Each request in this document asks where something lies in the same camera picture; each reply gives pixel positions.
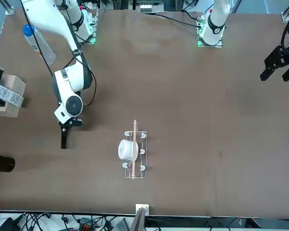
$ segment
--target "black cable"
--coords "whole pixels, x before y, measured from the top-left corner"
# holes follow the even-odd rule
[[[100,227],[102,226],[102,224],[103,224],[103,219],[105,219],[105,220],[106,220],[106,218],[105,218],[105,217],[102,217],[102,221],[101,221],[101,224],[100,224],[100,225],[96,225],[96,226],[95,226],[96,228],[100,228]]]
[[[218,222],[218,228],[220,228],[220,227],[225,228],[222,223]]]
[[[185,11],[190,5],[192,5],[194,2],[199,2],[199,0],[193,0],[190,4],[188,4],[182,11]]]
[[[28,216],[27,216],[27,218],[26,218],[26,223],[24,224],[24,226],[26,226],[27,231],[29,231],[29,228],[28,228],[28,222],[29,222],[29,220],[28,220],[28,218],[29,218],[29,214],[28,214]]]
[[[45,57],[44,57],[43,52],[42,52],[42,49],[39,47],[38,40],[37,40],[37,38],[35,37],[35,33],[34,33],[33,29],[32,29],[31,23],[29,22],[28,16],[27,16],[27,14],[26,14],[26,11],[25,11],[25,8],[24,8],[24,5],[23,5],[23,2],[22,2],[22,1],[20,1],[20,2],[21,2],[21,6],[22,6],[22,8],[23,8],[24,14],[25,14],[26,21],[27,21],[27,23],[28,23],[28,25],[29,25],[29,27],[30,27],[30,29],[31,29],[31,32],[32,32],[33,37],[34,37],[34,40],[35,40],[35,42],[37,43],[37,46],[38,46],[38,48],[39,48],[39,52],[40,52],[40,54],[41,54],[41,56],[42,56],[42,58],[43,58],[43,60],[44,60],[44,63],[46,64],[46,66],[47,66],[50,74],[53,76],[53,73],[52,73],[51,69],[49,68],[49,66],[48,66],[48,64],[47,64],[47,62],[46,62],[46,60],[45,60]]]
[[[204,14],[214,5],[214,3],[208,7],[208,9],[206,9],[206,11],[204,12]]]
[[[66,68],[68,65],[70,65],[70,63],[73,62],[73,60],[74,60],[74,57],[63,67],[63,69]]]
[[[193,16],[191,16],[191,14],[190,14],[189,12],[187,12],[186,10],[184,10],[184,11],[182,11],[182,12],[187,13],[188,17],[190,17],[191,19],[194,19],[194,20],[196,20],[196,21],[199,20],[199,18],[194,18]]]
[[[164,222],[164,223],[168,224],[169,226],[172,225],[169,221],[166,221],[166,220],[160,220],[160,219],[155,219],[155,218],[145,218],[145,219],[148,219],[148,220],[151,220],[151,221]]]
[[[231,227],[231,224],[232,224],[235,220],[237,220],[237,219],[240,219],[240,218],[234,218],[234,219],[229,223],[228,228],[230,228],[230,227]]]
[[[156,14],[156,16],[160,16],[160,17],[163,17],[163,18],[167,18],[167,19],[173,20],[173,21],[178,22],[178,23],[182,23],[182,24],[185,24],[185,25],[188,25],[188,26],[193,26],[193,27],[197,27],[197,28],[201,29],[201,26],[197,26],[197,25],[193,25],[193,24],[185,23],[185,22],[182,22],[182,21],[176,20],[176,19],[174,19],[174,18],[169,18],[169,17],[164,16],[164,15],[161,15],[161,14]]]
[[[35,227],[35,225],[37,224],[38,225],[38,227],[39,227],[39,230],[40,231],[43,231],[43,229],[40,227],[40,225],[39,225],[39,219],[42,217],[42,216],[44,216],[43,214],[41,214],[40,215],[40,217],[37,217],[37,215],[35,214],[34,215],[34,218],[36,219],[35,220],[35,222],[34,222],[34,225],[33,225],[33,228]]]
[[[95,98],[95,94],[96,94],[96,78],[95,78],[95,75],[94,75],[94,73],[92,72],[92,70],[87,66],[87,65],[84,65],[79,59],[77,59],[76,57],[74,57],[79,63],[81,63],[84,67],[86,67],[89,71],[90,71],[90,73],[91,73],[91,75],[93,76],[93,78],[94,78],[94,82],[95,82],[95,87],[94,87],[94,94],[93,94],[93,97],[92,97],[92,99],[91,99],[91,101],[88,103],[88,104],[84,104],[84,106],[89,106],[92,102],[93,102],[93,100],[94,100],[94,98]]]
[[[75,221],[77,221],[77,223],[80,223],[80,219],[76,219],[76,217],[74,216],[74,214],[72,214],[72,217],[74,218]]]
[[[93,225],[95,225],[97,222],[99,222],[102,218],[104,218],[104,216],[92,219],[92,220],[97,220]],[[89,222],[91,222],[91,220],[85,222],[83,225],[88,224]]]

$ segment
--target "wooden stick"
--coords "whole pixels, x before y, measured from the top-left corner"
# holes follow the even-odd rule
[[[134,131],[133,131],[133,168],[132,168],[132,170],[131,170],[131,178],[132,178],[132,179],[135,179],[136,129],[137,129],[137,121],[134,120]]]

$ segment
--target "cardboard box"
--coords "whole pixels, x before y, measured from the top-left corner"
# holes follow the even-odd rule
[[[3,74],[0,85],[21,96],[25,93],[26,84],[17,76]],[[0,107],[0,116],[17,117],[18,112],[19,107],[10,103],[6,103],[4,107]]]

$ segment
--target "black cylinder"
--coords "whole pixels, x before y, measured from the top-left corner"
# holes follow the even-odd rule
[[[15,160],[0,155],[0,172],[11,172],[15,167]]]

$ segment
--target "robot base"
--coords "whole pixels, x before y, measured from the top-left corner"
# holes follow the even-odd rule
[[[79,43],[87,42],[89,44],[95,43],[96,26],[95,16],[92,13],[88,13],[86,10],[82,10],[84,16],[84,23],[79,27],[78,31],[75,31],[77,40]]]
[[[221,48],[223,47],[223,41],[222,39],[215,45],[211,46],[211,45],[208,45],[207,43],[205,43],[202,38],[199,36],[202,32],[203,32],[203,28],[206,24],[206,21],[205,21],[205,15],[202,15],[200,17],[200,19],[202,19],[202,21],[198,22],[197,21],[197,26],[201,26],[201,29],[197,28],[197,46],[198,47],[217,47],[217,48]]]

